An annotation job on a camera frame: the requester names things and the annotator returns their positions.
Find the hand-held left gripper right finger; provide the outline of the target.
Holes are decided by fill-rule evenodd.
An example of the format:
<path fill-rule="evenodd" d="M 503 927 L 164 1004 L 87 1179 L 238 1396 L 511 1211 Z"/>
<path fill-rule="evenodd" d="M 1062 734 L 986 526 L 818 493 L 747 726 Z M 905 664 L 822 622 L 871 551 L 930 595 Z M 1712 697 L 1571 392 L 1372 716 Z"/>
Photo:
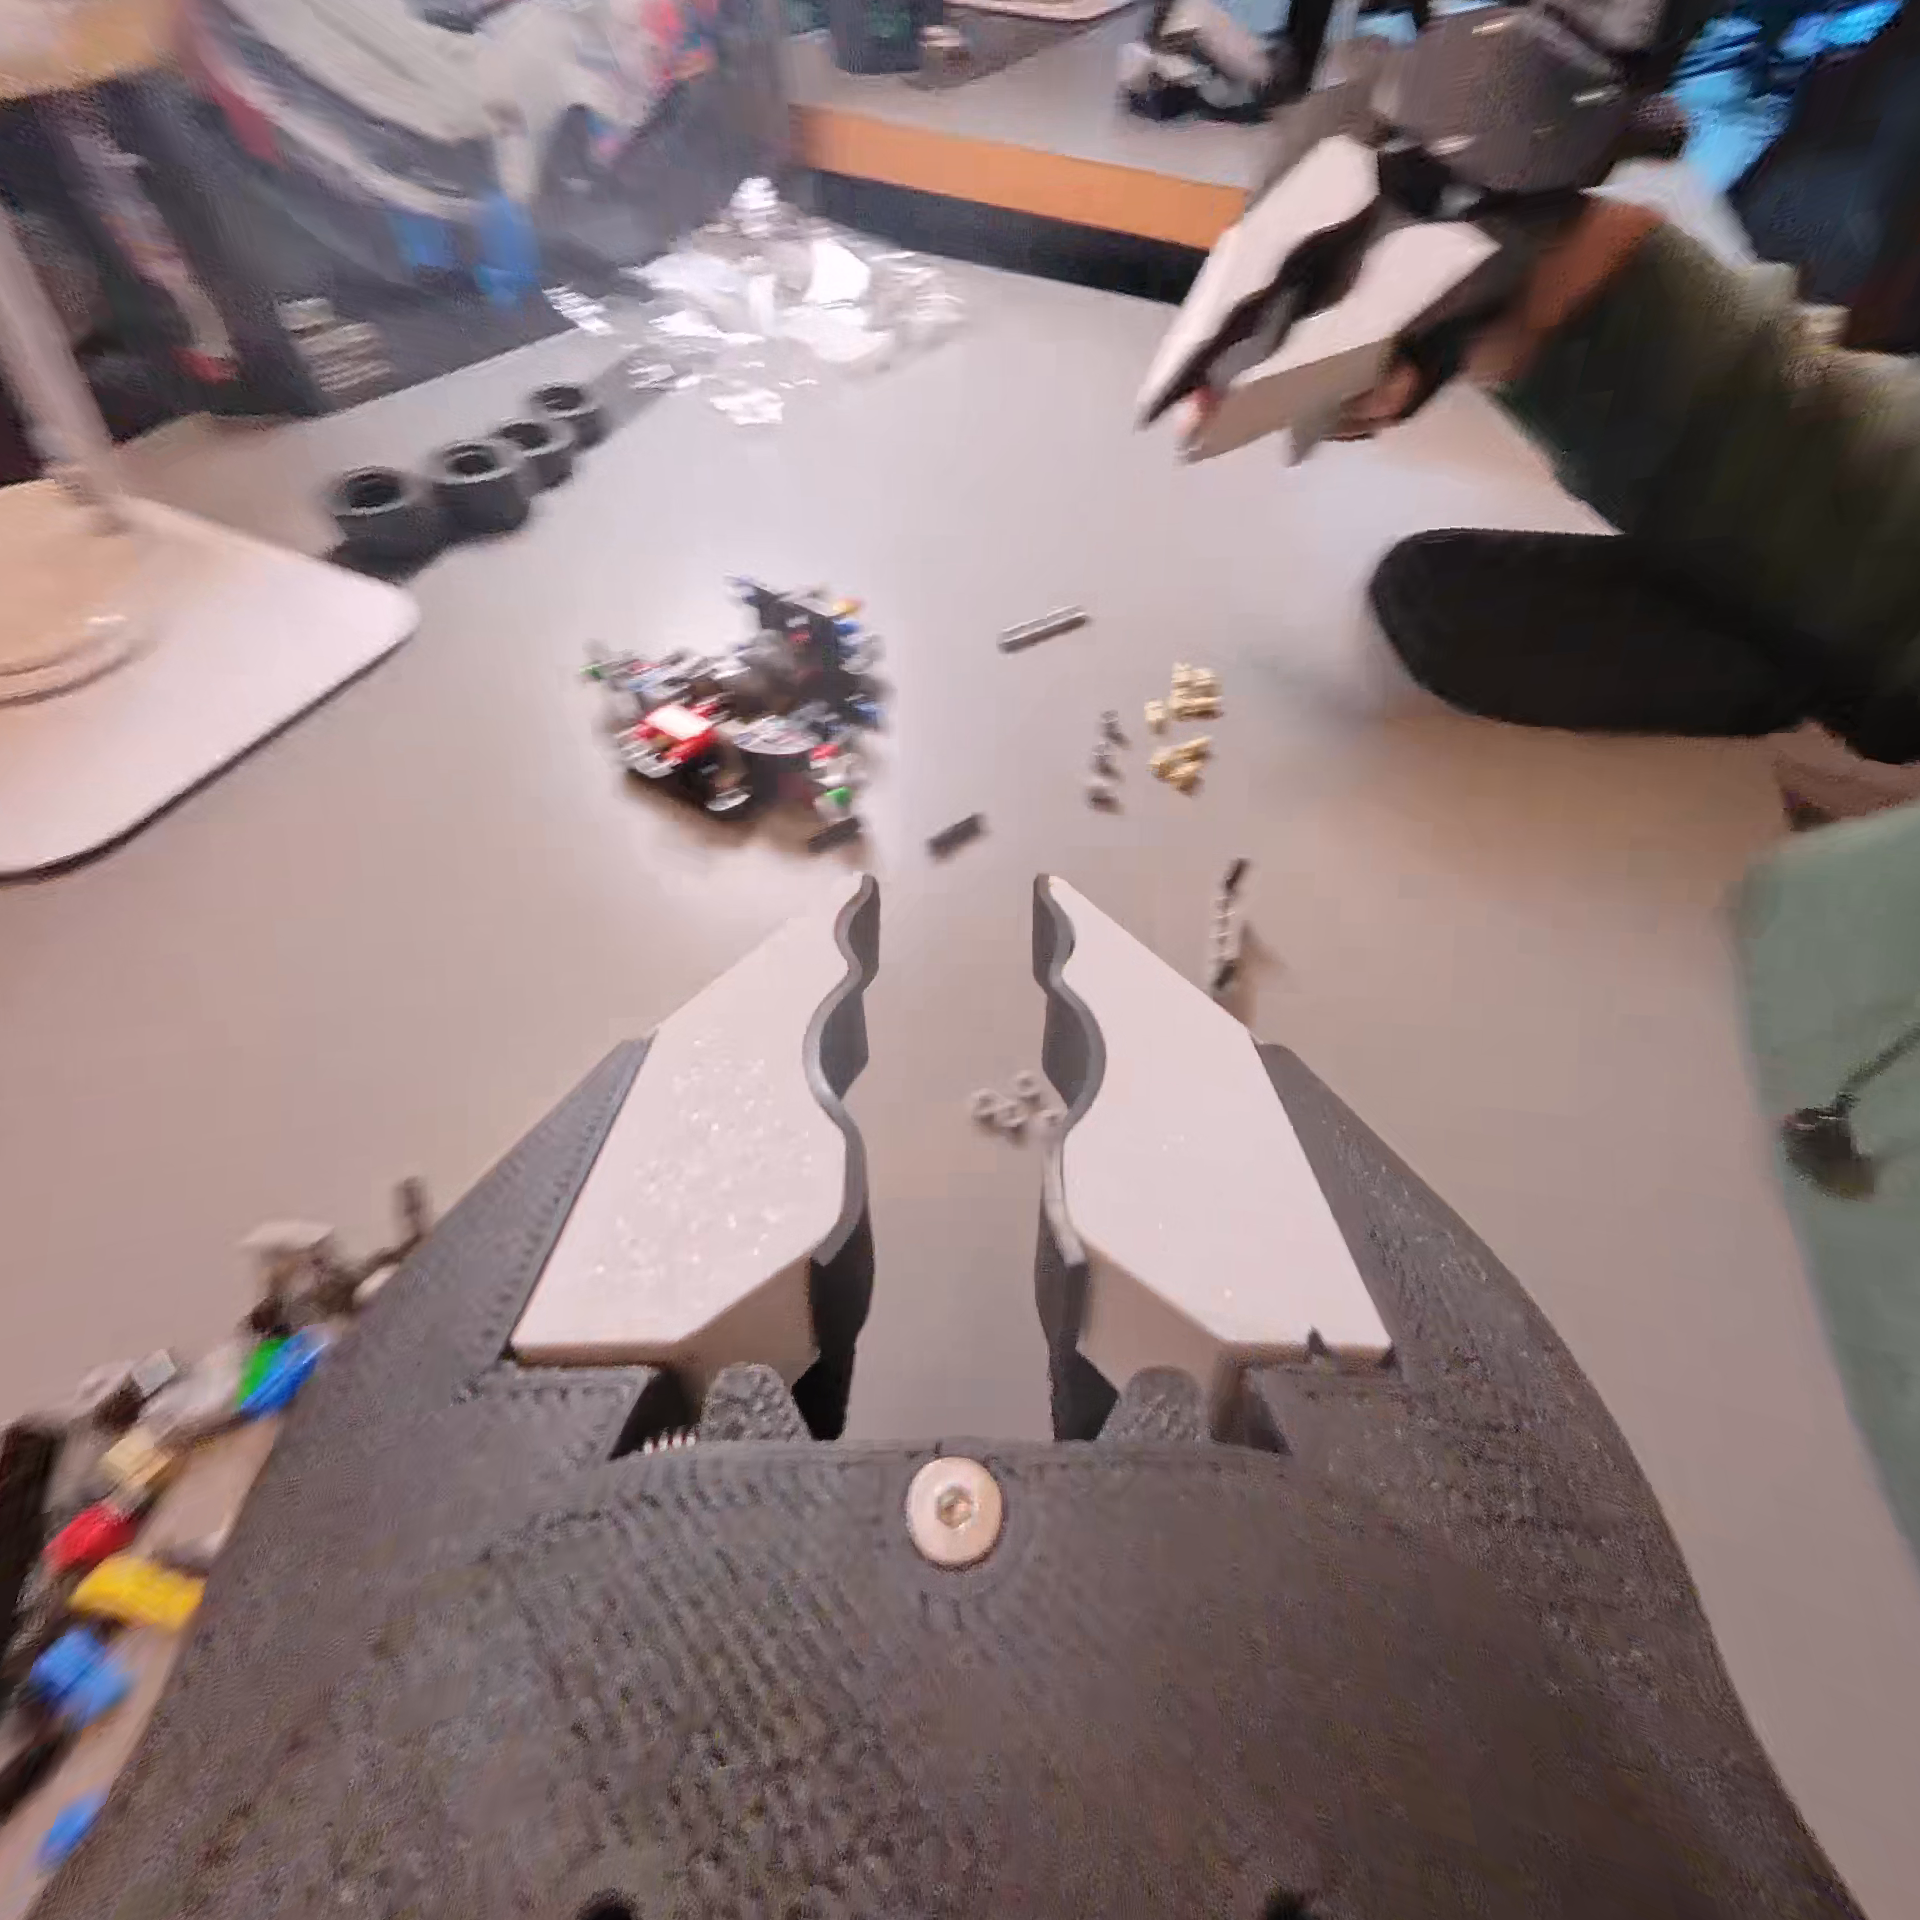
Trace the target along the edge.
<path fill-rule="evenodd" d="M 1096 1432 L 1145 1371 L 1234 1432 L 1272 1365 L 1392 1361 L 1394 1336 L 1248 1025 L 1059 876 L 1032 952 L 1042 1150 L 1035 1293 L 1057 1432 Z"/>

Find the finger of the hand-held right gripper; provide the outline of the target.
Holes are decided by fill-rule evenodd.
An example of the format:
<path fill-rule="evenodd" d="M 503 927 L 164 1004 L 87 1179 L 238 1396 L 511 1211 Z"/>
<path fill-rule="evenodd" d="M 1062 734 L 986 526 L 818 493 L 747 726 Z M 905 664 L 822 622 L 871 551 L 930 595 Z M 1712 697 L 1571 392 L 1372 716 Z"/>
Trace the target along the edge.
<path fill-rule="evenodd" d="M 1399 348 L 1451 317 L 1498 272 L 1479 223 L 1409 223 L 1374 239 L 1347 289 L 1302 319 L 1264 319 L 1203 374 L 1184 411 L 1184 462 L 1280 437 L 1291 462 L 1334 437 L 1348 404 L 1383 384 Z"/>
<path fill-rule="evenodd" d="M 1233 380 L 1337 300 L 1379 211 L 1376 149 L 1354 135 L 1318 140 L 1208 254 L 1143 380 L 1136 420 L 1154 424 Z"/>

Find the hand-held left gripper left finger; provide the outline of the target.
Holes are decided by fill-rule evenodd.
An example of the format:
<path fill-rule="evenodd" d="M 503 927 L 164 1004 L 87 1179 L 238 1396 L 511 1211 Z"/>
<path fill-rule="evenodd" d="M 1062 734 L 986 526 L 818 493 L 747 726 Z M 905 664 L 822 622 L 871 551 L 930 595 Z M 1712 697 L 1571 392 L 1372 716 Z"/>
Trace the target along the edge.
<path fill-rule="evenodd" d="M 867 1150 L 880 886 L 838 876 L 647 1038 L 511 1336 L 543 1366 L 651 1366 L 699 1399 L 766 1365 L 847 1407 L 873 1303 Z"/>

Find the person's right forearm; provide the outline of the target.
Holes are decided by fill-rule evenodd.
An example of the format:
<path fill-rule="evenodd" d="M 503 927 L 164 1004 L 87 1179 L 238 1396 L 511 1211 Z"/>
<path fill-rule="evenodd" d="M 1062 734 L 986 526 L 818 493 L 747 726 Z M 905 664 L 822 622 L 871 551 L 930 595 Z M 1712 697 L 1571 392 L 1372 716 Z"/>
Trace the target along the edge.
<path fill-rule="evenodd" d="M 1915 355 L 1817 337 L 1792 279 L 1654 208 L 1591 198 L 1478 372 L 1624 533 L 1915 576 Z"/>

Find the pile of tan lego pins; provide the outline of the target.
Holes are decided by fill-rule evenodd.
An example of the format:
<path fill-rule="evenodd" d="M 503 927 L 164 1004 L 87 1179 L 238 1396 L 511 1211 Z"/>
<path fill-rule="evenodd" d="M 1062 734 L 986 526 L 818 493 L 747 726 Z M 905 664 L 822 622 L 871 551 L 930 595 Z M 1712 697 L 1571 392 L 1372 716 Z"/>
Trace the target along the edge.
<path fill-rule="evenodd" d="M 1183 793 L 1194 791 L 1214 753 L 1210 728 L 1223 708 L 1222 678 L 1211 668 L 1174 663 L 1163 693 L 1143 703 L 1147 772 Z"/>

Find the lego chassis assembly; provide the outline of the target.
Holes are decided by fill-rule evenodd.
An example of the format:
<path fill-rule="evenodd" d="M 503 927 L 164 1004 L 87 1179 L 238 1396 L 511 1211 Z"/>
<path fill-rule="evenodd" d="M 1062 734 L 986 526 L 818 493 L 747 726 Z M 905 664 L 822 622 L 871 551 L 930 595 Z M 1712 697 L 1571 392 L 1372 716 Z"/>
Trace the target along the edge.
<path fill-rule="evenodd" d="M 752 576 L 728 588 L 751 619 L 728 646 L 588 649 L 580 678 L 604 707 L 616 766 L 719 824 L 801 809 L 809 838 L 839 812 L 863 819 L 884 693 L 864 603 Z"/>

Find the pile of mixed lego pins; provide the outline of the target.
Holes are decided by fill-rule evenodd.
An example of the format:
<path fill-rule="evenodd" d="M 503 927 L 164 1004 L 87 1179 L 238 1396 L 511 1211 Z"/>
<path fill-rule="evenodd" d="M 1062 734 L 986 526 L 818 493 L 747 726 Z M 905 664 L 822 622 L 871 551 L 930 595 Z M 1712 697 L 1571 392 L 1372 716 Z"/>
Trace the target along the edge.
<path fill-rule="evenodd" d="M 242 1239 L 255 1296 L 223 1342 L 107 1361 L 6 1428 L 6 1916 L 106 1807 L 282 1414 L 433 1224 L 418 1177 L 371 1252 L 265 1222 Z"/>

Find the black lego set box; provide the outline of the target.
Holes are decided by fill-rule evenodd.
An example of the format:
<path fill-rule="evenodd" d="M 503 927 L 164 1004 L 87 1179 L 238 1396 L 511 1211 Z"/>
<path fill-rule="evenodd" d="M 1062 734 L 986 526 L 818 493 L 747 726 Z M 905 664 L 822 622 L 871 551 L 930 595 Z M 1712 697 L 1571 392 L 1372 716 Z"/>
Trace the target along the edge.
<path fill-rule="evenodd" d="M 323 416 L 560 332 L 787 147 L 755 3 L 137 5 L 136 180 L 187 220 L 208 404 Z"/>

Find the person's right hand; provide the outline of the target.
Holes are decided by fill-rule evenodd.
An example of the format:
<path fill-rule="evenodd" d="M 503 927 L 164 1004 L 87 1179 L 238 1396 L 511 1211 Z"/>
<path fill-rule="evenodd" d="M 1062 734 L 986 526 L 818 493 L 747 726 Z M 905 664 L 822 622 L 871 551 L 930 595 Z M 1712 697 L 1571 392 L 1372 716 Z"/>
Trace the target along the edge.
<path fill-rule="evenodd" d="M 1340 404 L 1323 441 L 1370 441 L 1416 419 L 1442 389 L 1482 384 L 1482 360 L 1498 332 L 1498 313 L 1483 305 L 1396 337 L 1376 384 Z"/>

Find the white and black device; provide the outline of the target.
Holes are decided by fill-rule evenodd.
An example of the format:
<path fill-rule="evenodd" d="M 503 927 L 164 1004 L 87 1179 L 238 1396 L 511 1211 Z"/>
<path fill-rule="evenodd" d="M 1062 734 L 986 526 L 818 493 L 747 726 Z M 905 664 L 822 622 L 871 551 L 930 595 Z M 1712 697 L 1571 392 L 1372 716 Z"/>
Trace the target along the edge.
<path fill-rule="evenodd" d="M 1158 3 L 1121 48 L 1121 104 L 1147 120 L 1256 126 L 1297 103 L 1323 53 L 1331 3 L 1288 3 L 1257 31 L 1231 5 Z"/>

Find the wood edged desk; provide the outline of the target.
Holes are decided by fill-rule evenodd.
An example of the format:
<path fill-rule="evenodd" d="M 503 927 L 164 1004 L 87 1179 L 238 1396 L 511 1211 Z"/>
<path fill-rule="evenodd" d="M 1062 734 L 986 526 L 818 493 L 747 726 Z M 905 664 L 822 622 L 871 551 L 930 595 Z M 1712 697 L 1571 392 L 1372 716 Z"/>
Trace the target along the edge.
<path fill-rule="evenodd" d="M 1145 5 L 1048 28 L 1022 56 L 947 87 L 847 72 L 827 31 L 784 48 L 792 155 L 806 175 L 992 214 L 1208 252 L 1272 153 L 1268 126 L 1145 118 L 1121 103 L 1121 51 Z"/>

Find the black box with green lights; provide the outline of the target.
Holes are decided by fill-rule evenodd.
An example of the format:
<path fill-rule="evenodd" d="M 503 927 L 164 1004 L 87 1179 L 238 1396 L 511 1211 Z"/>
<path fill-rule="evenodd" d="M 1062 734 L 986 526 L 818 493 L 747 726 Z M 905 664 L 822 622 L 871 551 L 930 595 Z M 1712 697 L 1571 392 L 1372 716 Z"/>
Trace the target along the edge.
<path fill-rule="evenodd" d="M 924 33 L 943 28 L 945 3 L 824 3 L 833 61 L 854 77 L 898 77 L 924 65 Z"/>

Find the crumpled clear plastic wrapper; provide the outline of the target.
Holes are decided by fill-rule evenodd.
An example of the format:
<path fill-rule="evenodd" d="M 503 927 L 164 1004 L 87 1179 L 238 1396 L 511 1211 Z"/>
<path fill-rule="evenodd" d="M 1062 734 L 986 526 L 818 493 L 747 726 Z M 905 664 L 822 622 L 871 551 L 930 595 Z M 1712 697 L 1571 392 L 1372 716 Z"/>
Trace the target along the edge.
<path fill-rule="evenodd" d="M 695 392 L 747 427 L 779 424 L 799 392 L 918 363 L 970 319 L 947 264 L 833 223 L 769 175 L 665 252 L 551 280 L 545 301 L 612 349 L 624 398 Z"/>

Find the white book stand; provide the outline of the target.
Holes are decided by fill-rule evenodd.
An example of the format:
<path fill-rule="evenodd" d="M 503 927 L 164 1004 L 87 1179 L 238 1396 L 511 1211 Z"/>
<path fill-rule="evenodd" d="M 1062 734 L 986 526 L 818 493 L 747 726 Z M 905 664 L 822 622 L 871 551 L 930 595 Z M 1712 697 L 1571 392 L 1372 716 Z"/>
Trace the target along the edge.
<path fill-rule="evenodd" d="M 414 599 L 137 492 L 119 444 L 310 416 L 187 5 L 6 5 L 6 883 L 106 852 L 411 637 Z"/>

